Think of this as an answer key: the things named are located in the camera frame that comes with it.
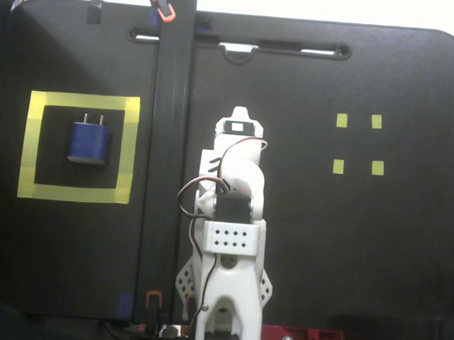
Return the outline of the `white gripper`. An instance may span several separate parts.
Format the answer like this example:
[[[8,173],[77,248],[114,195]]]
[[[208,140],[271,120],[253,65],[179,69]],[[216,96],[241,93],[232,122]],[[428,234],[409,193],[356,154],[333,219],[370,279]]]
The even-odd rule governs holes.
[[[244,139],[257,138],[248,141],[254,147],[263,151],[266,146],[260,140],[263,138],[263,126],[248,115],[246,107],[236,106],[231,117],[224,117],[216,123],[214,149],[225,150],[230,145]]]

